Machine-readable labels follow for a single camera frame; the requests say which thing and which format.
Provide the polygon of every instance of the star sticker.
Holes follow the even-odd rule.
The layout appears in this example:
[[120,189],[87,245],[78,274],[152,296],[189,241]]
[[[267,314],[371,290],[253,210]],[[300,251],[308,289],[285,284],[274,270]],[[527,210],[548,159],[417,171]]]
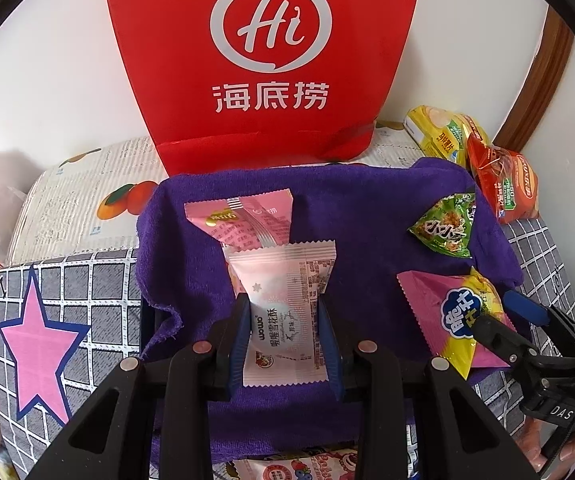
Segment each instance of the star sticker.
[[20,420],[39,402],[63,426],[72,416],[61,374],[90,327],[50,321],[33,267],[21,305],[21,317],[0,323],[0,334],[16,365]]

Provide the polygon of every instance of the orange package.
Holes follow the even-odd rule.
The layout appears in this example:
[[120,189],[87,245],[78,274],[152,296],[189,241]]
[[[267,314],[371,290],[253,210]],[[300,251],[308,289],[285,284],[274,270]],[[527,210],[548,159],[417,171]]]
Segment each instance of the orange package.
[[538,217],[538,178],[525,157],[475,136],[467,140],[472,173],[502,224]]

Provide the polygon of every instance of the metal screw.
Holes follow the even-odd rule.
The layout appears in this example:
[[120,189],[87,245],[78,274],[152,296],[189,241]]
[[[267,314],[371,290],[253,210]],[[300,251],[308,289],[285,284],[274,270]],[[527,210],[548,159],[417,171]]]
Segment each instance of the metal screw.
[[131,372],[138,367],[138,359],[136,357],[126,357],[120,363],[121,370]]
[[210,341],[197,341],[192,345],[192,350],[195,354],[207,354],[212,350],[212,343]]
[[359,350],[365,354],[373,354],[378,349],[378,345],[374,341],[365,339],[359,343]]
[[449,368],[449,362],[442,357],[434,357],[434,359],[432,359],[432,368],[439,372],[445,372]]

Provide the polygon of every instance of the candy wrapper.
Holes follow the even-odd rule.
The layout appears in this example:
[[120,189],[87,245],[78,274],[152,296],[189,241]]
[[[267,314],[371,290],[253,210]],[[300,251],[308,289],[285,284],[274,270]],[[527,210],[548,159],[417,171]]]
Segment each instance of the candy wrapper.
[[434,355],[450,361],[466,379],[471,367],[507,367],[472,336],[472,325],[481,313],[514,330],[494,286],[474,268],[469,276],[408,270],[397,278]]
[[202,231],[238,251],[285,245],[292,220],[292,193],[281,189],[190,202],[185,205],[185,216]]
[[234,460],[226,464],[228,475],[219,476],[219,478],[354,480],[358,462],[356,449],[318,449],[320,450],[318,454],[300,458],[288,458],[283,455],[283,457],[274,456],[264,460]]
[[410,110],[403,126],[426,156],[445,158],[466,169],[469,137],[490,143],[484,129],[470,116],[432,106]]
[[475,199],[474,192],[446,196],[408,231],[437,253],[469,258],[467,245],[476,211]]
[[333,241],[229,254],[251,304],[252,336],[244,384],[270,386],[327,379],[317,339],[317,298],[336,260]]
[[468,139],[467,150],[472,173],[499,222],[538,217],[538,178],[523,155],[475,137]]

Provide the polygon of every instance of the green snack bag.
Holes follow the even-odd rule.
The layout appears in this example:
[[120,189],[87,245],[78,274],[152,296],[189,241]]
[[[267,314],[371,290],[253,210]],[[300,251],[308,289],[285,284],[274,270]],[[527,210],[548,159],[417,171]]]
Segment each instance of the green snack bag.
[[467,245],[476,211],[475,200],[474,192],[446,196],[408,231],[437,253],[469,258]]

